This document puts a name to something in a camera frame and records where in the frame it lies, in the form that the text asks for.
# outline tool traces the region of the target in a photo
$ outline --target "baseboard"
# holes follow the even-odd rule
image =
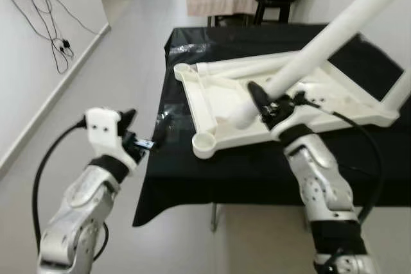
[[[12,144],[10,149],[6,152],[6,154],[0,160],[0,180],[4,177],[4,175],[9,170],[10,166],[14,163],[15,159],[19,156],[19,153],[23,149],[23,147],[27,144],[36,130],[39,128],[43,120],[49,114],[49,112],[53,109],[53,106],[57,103],[57,101],[61,98],[64,91],[72,82],[73,78],[77,75],[79,70],[82,68],[83,64],[86,60],[91,56],[92,52],[96,49],[97,45],[101,42],[102,38],[105,36],[107,32],[110,31],[110,25],[107,23],[99,32],[87,49],[83,52],[81,57],[74,63],[71,70],[64,76],[62,81],[57,85],[56,89],[51,93],[49,98],[44,102],[41,106],[39,111],[35,114],[35,116],[31,119],[28,125],[24,128],[20,136],[16,139],[16,141]]]

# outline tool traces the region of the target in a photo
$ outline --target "white tray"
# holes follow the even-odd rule
[[[277,54],[290,56],[291,53]],[[275,70],[242,78],[224,78],[218,74],[197,73],[195,65],[177,64],[175,78],[182,82],[197,133],[193,137],[194,154],[210,158],[216,150],[272,140],[267,128],[256,119],[244,130],[238,130],[227,121],[232,110],[244,101],[249,93],[247,84],[253,80],[264,85],[275,78]],[[385,110],[381,103],[364,91],[329,62],[294,85],[287,94],[305,90],[306,97],[325,109],[336,110],[360,125],[390,126],[399,116],[397,111]],[[312,108],[318,115],[310,128],[315,132],[338,130],[348,124],[334,116]]]

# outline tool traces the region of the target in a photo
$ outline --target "black stool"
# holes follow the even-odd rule
[[[263,16],[265,8],[279,8],[280,15],[278,22],[288,23],[288,18],[290,17],[291,4],[295,0],[256,0],[258,2],[258,7],[256,14],[254,16],[254,25],[261,25],[263,22]]]

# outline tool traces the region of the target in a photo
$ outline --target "white plastic frame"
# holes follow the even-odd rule
[[[260,85],[266,85],[280,70],[276,64],[286,62],[286,60],[290,61],[297,53],[298,51],[274,54],[270,55],[270,58],[260,56],[251,59],[224,60],[221,63],[213,62],[208,64],[208,71],[205,74],[204,71],[198,69],[199,64],[177,64],[174,67],[175,78],[184,86],[197,131],[192,143],[193,152],[198,158],[210,158],[216,150],[273,139],[272,134],[257,118],[243,130],[233,127],[227,118],[235,111],[239,102],[249,98],[247,91],[249,81],[253,80]],[[256,68],[256,74],[250,66],[252,62],[254,62],[252,67]],[[247,71],[248,74],[226,78],[222,74],[222,64],[227,65],[228,68],[235,64],[237,71],[242,73]],[[292,86],[287,93],[292,96],[298,90],[305,90],[308,99],[316,100],[325,109],[339,111],[358,124],[389,126],[399,115],[397,110],[385,108],[384,104],[381,104],[329,62],[316,68],[310,75]],[[347,127],[347,124],[339,118],[324,114],[314,108],[305,108],[304,114],[306,119],[312,119],[309,126],[315,132]]]

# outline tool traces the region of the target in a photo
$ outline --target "black tablecloth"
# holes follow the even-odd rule
[[[175,120],[167,143],[152,153],[133,226],[149,222],[163,210],[194,203],[256,203],[302,205],[298,184],[282,148],[276,142],[217,151],[209,160],[194,156],[195,133],[182,84],[173,66],[244,56],[293,51],[305,46],[324,25],[275,25],[258,28],[177,28],[166,46],[167,70],[159,113],[173,111]],[[384,97],[401,69],[379,49],[355,36],[330,61],[375,98]],[[410,205],[410,102],[390,128],[368,126],[381,147],[387,181],[378,205]],[[339,162],[374,172],[369,145],[355,129],[321,134]],[[375,177],[341,169],[362,205],[375,186]]]

